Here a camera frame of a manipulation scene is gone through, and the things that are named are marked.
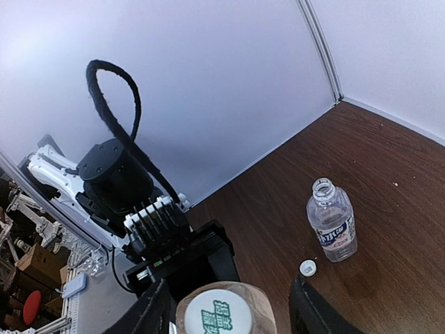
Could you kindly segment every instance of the blue bottle label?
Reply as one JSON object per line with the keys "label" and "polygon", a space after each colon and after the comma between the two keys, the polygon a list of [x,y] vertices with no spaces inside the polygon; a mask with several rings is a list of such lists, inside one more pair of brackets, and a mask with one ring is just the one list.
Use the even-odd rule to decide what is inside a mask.
{"label": "blue bottle label", "polygon": [[335,251],[347,246],[355,237],[354,214],[336,228],[330,230],[315,229],[320,245],[327,251]]}

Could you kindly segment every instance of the wire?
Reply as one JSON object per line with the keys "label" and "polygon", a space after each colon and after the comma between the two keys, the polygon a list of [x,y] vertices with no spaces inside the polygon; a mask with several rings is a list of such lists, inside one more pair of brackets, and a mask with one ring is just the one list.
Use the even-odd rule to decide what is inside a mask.
{"label": "wire", "polygon": [[[104,94],[100,90],[99,84],[97,82],[97,71],[106,70],[112,72],[119,77],[123,78],[128,85],[134,96],[134,102],[136,105],[136,116],[134,119],[133,130],[131,135],[122,128],[116,117],[114,117],[111,112]],[[141,115],[141,105],[140,96],[136,83],[131,78],[131,76],[125,72],[122,68],[109,63],[108,61],[91,61],[86,68],[86,81],[88,85],[88,91],[90,92],[91,98],[95,104],[95,108],[99,117],[105,122],[106,126],[110,129],[111,133],[119,140],[124,148],[132,155],[139,163],[145,168],[145,170],[152,174],[156,180],[161,184],[161,186],[168,192],[168,194],[173,198],[176,203],[180,203],[177,192],[173,189],[172,185],[167,181],[164,176],[162,176],[161,171],[151,162],[149,157],[142,151],[139,146],[134,142],[136,134],[139,127],[140,115]]]}
{"label": "wire", "polygon": [[101,245],[102,249],[105,252],[106,255],[106,264],[105,267],[108,266],[108,263],[110,263],[110,255],[108,254],[108,250],[106,249],[106,247],[104,245]]}
{"label": "wire", "polygon": [[116,268],[115,268],[115,265],[114,265],[114,252],[115,252],[115,247],[113,246],[113,250],[111,251],[111,268],[112,268],[112,270],[113,270],[113,276],[114,276],[114,279],[116,280],[116,282],[118,282],[118,285],[123,289],[123,290],[125,290],[126,292],[129,292],[129,293],[131,293],[131,294],[134,294],[134,291],[133,290],[131,290],[131,289],[129,289],[128,287],[125,287],[121,282],[120,282],[120,280],[119,280],[119,278],[118,278],[118,275],[116,274]]}

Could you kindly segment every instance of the white bottle cap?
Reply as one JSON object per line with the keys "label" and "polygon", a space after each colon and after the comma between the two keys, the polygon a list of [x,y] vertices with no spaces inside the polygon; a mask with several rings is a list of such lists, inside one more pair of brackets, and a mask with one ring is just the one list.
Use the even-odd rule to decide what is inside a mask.
{"label": "white bottle cap", "polygon": [[198,294],[184,315],[187,334],[250,334],[253,316],[249,304],[234,292],[214,289]]}
{"label": "white bottle cap", "polygon": [[300,264],[300,273],[306,277],[310,277],[317,271],[317,265],[312,260],[306,260]]}

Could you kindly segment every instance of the blue object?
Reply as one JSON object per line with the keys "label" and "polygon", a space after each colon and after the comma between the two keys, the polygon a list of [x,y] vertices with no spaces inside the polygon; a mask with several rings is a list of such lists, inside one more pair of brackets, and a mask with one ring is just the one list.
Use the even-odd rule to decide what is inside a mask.
{"label": "blue object", "polygon": [[66,299],[74,296],[86,288],[86,274],[80,273],[63,287],[62,298]]}

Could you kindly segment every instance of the white plastic part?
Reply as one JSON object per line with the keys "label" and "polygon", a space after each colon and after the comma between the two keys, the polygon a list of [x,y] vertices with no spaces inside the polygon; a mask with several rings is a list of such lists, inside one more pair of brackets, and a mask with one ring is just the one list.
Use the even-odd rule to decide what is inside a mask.
{"label": "white plastic part", "polygon": [[156,208],[158,212],[163,212],[164,207],[172,207],[173,205],[177,205],[178,208],[180,208],[182,211],[185,211],[185,209],[186,209],[185,205],[188,203],[187,198],[182,193],[179,193],[178,197],[179,197],[179,200],[181,201],[181,203],[179,205],[177,205],[175,202],[173,202],[173,199],[170,196],[159,196],[156,199],[156,202],[149,205],[145,209],[140,210],[137,214],[127,215],[125,217],[124,225],[127,228],[131,228],[133,226],[134,222],[139,222],[141,217],[144,219],[145,217],[147,217],[148,214],[150,215],[150,217],[152,219],[156,220],[157,213],[154,208]]}
{"label": "white plastic part", "polygon": [[249,304],[238,294],[213,289],[198,294],[188,304],[184,326],[187,334],[250,334],[253,316]]}
{"label": "white plastic part", "polygon": [[75,162],[68,160],[63,155],[57,153],[57,151],[50,144],[46,144],[42,148],[39,148],[36,154],[43,154],[44,156],[49,157],[56,164],[64,168],[69,168],[72,170],[76,170],[77,168],[77,164]]}
{"label": "white plastic part", "polygon": [[77,193],[83,193],[83,180],[78,175],[65,173],[65,169],[51,165],[39,154],[29,157],[28,169],[40,183],[52,186],[60,192],[58,202],[70,207],[84,218],[89,217],[76,200]]}
{"label": "white plastic part", "polygon": [[177,334],[176,325],[170,322],[168,334]]}
{"label": "white plastic part", "polygon": [[317,271],[317,265],[312,260],[306,260],[300,264],[300,273],[303,276],[310,277],[314,275]]}

